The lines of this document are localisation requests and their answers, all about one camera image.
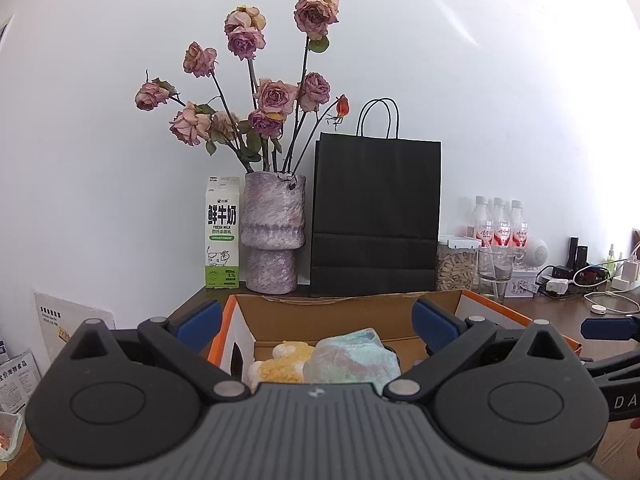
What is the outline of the black standing device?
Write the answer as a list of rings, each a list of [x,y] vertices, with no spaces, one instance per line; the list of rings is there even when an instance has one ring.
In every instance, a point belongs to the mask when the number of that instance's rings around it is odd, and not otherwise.
[[[566,266],[574,271],[582,269],[588,264],[588,246],[579,243],[579,238],[573,236],[570,238],[570,246],[568,246],[568,258]]]

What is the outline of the black paper bag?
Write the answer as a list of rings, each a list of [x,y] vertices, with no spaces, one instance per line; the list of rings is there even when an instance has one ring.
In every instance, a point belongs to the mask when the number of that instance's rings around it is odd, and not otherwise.
[[[316,297],[431,292],[442,188],[442,146],[404,140],[391,98],[386,135],[371,138],[363,105],[355,134],[323,133],[314,151],[310,285]]]

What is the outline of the seed storage container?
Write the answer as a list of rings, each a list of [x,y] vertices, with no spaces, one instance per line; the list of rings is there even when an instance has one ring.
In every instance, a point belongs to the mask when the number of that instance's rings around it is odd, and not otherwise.
[[[477,272],[480,240],[475,237],[442,236],[436,258],[436,290],[471,289]]]

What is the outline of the white round speaker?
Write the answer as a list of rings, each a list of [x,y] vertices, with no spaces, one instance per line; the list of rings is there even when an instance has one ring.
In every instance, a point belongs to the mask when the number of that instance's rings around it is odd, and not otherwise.
[[[548,245],[538,237],[529,237],[524,246],[522,265],[528,268],[540,268],[549,257]]]

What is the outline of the glass cup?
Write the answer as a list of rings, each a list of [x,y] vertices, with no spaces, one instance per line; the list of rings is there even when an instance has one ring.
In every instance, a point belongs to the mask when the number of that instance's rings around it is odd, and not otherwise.
[[[477,261],[477,291],[502,304],[512,278],[513,266],[514,252],[511,247],[481,247]]]

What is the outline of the water bottle left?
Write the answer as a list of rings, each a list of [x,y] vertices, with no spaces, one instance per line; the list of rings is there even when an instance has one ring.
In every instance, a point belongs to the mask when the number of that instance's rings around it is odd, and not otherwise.
[[[494,240],[494,222],[490,218],[488,198],[477,195],[472,212],[473,236],[480,241],[480,246],[490,247]]]

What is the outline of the yellow white plush sheep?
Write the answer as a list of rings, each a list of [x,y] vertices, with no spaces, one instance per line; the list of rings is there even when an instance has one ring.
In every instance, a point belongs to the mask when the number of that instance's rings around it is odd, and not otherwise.
[[[256,390],[262,382],[302,384],[304,365],[310,359],[314,346],[303,341],[283,341],[272,349],[269,360],[255,361],[247,372],[248,384]]]

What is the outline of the blue white boxes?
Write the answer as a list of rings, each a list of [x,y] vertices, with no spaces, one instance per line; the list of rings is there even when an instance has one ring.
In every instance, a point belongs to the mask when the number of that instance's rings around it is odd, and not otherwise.
[[[40,373],[29,350],[1,364],[0,405],[3,413],[23,411],[40,382]]]

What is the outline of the dried pink roses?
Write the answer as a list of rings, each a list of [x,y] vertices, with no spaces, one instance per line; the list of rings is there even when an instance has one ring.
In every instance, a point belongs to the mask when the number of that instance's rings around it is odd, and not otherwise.
[[[330,27],[338,23],[341,0],[297,0],[293,20],[304,35],[304,53],[296,82],[257,76],[255,61],[266,47],[267,20],[257,6],[236,6],[224,19],[227,49],[246,64],[250,104],[242,117],[232,112],[217,76],[218,52],[196,41],[186,48],[182,70],[194,78],[213,81],[215,94],[204,103],[183,99],[178,89],[160,77],[146,77],[134,94],[138,110],[152,112],[175,103],[179,109],[169,122],[170,133],[187,146],[204,145],[208,154],[230,148],[246,172],[292,174],[305,150],[295,148],[306,122],[314,136],[322,122],[337,127],[350,113],[347,96],[334,96],[325,76],[309,69],[309,55],[326,52]]]

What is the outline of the water bottle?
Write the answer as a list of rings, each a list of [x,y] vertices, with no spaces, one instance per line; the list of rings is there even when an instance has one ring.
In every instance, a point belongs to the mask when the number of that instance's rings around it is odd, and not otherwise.
[[[477,195],[472,212],[473,236],[480,241],[480,246],[490,247],[494,240],[494,222],[490,218],[488,198]]]
[[[521,261],[526,251],[528,223],[524,218],[523,204],[520,200],[511,200],[510,226],[510,245],[513,248],[514,258]]]
[[[511,238],[511,223],[506,214],[506,202],[500,197],[495,197],[492,206],[494,206],[491,214],[492,222],[494,222],[494,244],[497,247],[508,247]]]

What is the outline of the white power adapter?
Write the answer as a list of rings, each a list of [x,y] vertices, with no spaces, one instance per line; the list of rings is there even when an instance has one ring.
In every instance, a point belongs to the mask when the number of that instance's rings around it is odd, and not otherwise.
[[[544,285],[546,292],[553,292],[555,295],[565,295],[570,287],[570,280],[567,278],[550,278]]]

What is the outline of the water bottle middle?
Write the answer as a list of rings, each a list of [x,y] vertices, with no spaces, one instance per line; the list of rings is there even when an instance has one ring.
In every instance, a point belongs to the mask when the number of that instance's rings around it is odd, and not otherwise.
[[[495,197],[492,206],[494,206],[491,214],[492,222],[494,222],[494,244],[497,247],[508,247],[511,238],[511,223],[506,214],[506,202],[500,197]]]

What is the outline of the white leaning board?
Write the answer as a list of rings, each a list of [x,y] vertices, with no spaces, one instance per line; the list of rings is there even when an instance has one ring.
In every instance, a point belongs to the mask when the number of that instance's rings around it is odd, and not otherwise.
[[[99,318],[110,330],[116,327],[112,312],[87,307],[83,304],[35,293],[35,306],[50,363],[53,363],[63,347],[70,341],[75,330],[87,318]]]

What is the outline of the red cardboard box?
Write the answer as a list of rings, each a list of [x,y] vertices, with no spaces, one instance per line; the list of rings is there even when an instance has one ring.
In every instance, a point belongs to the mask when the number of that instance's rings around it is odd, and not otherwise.
[[[321,339],[372,328],[392,348],[402,370],[426,357],[425,344],[414,332],[411,310],[421,295],[390,294],[342,298],[260,296],[237,290],[201,289],[194,297],[215,299],[222,307],[221,326],[209,347],[209,362],[232,370],[239,353],[241,378],[250,364],[269,359],[283,341],[313,346]]]

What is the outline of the green white roll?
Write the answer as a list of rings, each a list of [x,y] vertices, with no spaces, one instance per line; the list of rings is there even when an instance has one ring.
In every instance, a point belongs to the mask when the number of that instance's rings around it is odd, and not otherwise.
[[[373,328],[324,338],[303,367],[308,384],[371,384],[381,392],[401,374],[398,356]]]

